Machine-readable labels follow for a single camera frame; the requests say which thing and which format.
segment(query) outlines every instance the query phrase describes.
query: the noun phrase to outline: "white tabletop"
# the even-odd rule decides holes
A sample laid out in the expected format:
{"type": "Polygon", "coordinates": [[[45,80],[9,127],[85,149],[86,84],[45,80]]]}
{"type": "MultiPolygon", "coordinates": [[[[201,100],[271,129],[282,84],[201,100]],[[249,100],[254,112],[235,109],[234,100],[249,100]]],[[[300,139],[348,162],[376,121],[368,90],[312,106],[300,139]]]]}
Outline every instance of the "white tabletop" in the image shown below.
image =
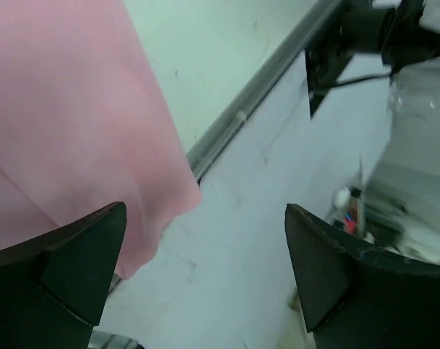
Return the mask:
{"type": "Polygon", "coordinates": [[[125,0],[186,152],[316,0],[125,0]]]}

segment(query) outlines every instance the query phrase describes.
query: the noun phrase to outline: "wire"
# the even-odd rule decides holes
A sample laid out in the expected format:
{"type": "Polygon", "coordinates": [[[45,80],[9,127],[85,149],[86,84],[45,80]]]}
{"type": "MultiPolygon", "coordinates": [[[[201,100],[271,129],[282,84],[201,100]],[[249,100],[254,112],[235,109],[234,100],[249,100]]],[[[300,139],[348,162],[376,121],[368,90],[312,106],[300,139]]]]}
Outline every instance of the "wire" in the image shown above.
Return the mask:
{"type": "Polygon", "coordinates": [[[358,78],[343,80],[343,81],[337,82],[335,84],[318,84],[316,86],[316,88],[313,89],[312,92],[315,95],[325,95],[326,93],[328,93],[328,91],[330,89],[334,89],[337,87],[349,86],[349,85],[353,85],[353,84],[359,84],[359,83],[365,82],[365,81],[386,79],[386,78],[392,77],[392,75],[393,75],[392,72],[385,73],[385,74],[371,74],[371,75],[360,76],[358,78]]]}

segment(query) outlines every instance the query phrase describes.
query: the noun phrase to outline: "pink cloth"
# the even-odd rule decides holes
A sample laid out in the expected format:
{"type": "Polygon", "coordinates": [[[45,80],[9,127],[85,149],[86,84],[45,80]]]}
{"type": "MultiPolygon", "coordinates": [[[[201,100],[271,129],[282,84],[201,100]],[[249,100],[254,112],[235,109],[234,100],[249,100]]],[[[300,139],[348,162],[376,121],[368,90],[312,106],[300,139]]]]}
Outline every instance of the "pink cloth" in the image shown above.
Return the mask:
{"type": "Polygon", "coordinates": [[[0,0],[0,249],[124,201],[128,278],[200,200],[123,1],[0,0]]]}

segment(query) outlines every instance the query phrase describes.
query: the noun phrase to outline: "cloth fold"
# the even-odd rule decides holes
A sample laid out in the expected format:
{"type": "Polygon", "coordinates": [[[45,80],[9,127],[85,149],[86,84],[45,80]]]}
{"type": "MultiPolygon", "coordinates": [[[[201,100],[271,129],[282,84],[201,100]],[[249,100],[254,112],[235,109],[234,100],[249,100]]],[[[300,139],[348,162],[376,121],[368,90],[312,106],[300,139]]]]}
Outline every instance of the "cloth fold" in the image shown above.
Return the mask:
{"type": "Polygon", "coordinates": [[[129,278],[200,200],[124,3],[0,0],[0,249],[123,201],[129,278]]]}

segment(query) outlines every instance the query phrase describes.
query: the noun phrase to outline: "metal bar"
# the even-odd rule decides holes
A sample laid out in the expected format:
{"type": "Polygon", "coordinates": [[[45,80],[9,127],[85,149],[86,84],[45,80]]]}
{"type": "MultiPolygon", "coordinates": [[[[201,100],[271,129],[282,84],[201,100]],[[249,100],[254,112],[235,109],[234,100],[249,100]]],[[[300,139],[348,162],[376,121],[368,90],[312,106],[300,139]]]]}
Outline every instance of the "metal bar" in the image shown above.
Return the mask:
{"type": "Polygon", "coordinates": [[[319,0],[188,152],[198,182],[341,3],[342,0],[319,0]]]}

